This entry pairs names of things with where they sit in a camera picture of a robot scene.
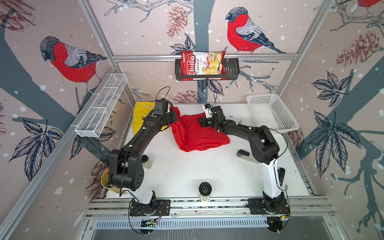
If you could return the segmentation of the white plastic basket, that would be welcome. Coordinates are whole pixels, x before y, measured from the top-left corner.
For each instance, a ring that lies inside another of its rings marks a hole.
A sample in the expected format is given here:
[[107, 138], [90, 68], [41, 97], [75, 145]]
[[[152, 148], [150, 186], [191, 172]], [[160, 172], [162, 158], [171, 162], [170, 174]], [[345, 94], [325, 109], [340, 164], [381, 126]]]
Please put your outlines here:
[[300, 128], [297, 120], [277, 94], [249, 95], [246, 101], [257, 125], [265, 125], [282, 134]]

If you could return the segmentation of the red shorts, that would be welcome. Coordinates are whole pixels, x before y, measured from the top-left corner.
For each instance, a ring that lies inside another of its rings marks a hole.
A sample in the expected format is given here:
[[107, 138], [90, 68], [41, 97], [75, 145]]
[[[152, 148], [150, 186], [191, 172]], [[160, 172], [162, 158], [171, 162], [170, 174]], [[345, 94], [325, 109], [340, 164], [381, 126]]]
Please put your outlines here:
[[213, 131], [211, 128], [202, 128], [198, 119], [205, 117], [204, 113], [197, 115], [183, 115], [174, 107], [178, 121], [171, 124], [172, 133], [179, 149], [184, 152], [205, 151], [218, 148], [230, 143], [228, 136]]

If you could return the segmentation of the yellow shorts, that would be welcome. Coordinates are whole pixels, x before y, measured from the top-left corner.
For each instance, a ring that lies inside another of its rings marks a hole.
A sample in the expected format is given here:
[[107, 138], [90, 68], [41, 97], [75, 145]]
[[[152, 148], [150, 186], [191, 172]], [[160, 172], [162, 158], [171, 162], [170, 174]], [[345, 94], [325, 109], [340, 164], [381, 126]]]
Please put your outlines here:
[[162, 115], [151, 114], [151, 111], [155, 108], [154, 102], [136, 102], [133, 111], [133, 133], [136, 135], [139, 130], [147, 129], [150, 123], [145, 121], [145, 118], [150, 115], [152, 119], [155, 117], [161, 117]]

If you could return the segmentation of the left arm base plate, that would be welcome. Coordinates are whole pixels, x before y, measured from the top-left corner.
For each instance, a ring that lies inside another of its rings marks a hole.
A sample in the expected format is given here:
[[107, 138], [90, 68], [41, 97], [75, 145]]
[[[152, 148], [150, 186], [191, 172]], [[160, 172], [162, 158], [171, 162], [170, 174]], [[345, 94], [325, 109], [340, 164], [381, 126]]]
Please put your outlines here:
[[130, 206], [130, 217], [159, 217], [168, 216], [170, 214], [171, 201], [170, 200], [156, 200], [151, 201], [149, 204], [139, 204], [133, 201]]

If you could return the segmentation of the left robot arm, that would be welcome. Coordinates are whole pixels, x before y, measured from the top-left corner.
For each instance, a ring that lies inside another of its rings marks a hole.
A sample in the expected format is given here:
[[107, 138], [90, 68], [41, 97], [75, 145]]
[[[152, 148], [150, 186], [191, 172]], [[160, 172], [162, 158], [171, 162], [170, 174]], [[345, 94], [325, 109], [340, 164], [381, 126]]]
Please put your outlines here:
[[128, 192], [143, 211], [150, 214], [156, 210], [156, 194], [144, 183], [142, 156], [151, 140], [163, 127], [176, 123], [174, 110], [156, 115], [154, 111], [143, 118], [143, 124], [134, 137], [121, 149], [113, 150], [109, 156], [109, 183], [120, 190], [119, 195]]

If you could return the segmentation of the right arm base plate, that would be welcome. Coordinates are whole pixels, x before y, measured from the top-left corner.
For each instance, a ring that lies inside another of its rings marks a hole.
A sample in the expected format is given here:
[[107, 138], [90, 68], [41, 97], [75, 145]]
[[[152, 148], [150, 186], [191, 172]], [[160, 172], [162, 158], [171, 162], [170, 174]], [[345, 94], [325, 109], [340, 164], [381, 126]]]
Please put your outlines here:
[[264, 200], [248, 199], [247, 207], [251, 215], [289, 215], [290, 207], [286, 199], [282, 200]]

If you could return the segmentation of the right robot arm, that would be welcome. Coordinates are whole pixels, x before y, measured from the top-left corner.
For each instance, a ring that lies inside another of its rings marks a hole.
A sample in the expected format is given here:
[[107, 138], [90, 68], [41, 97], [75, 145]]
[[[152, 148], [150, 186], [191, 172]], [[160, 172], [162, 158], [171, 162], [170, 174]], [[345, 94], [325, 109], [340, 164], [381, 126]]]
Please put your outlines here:
[[267, 126], [250, 127], [233, 120], [227, 120], [220, 106], [203, 106], [205, 117], [198, 120], [203, 128], [212, 128], [219, 133], [247, 140], [251, 152], [238, 152], [239, 157], [254, 160], [262, 170], [264, 181], [262, 207], [269, 213], [276, 212], [288, 204], [283, 182], [286, 170], [277, 166], [280, 146]]

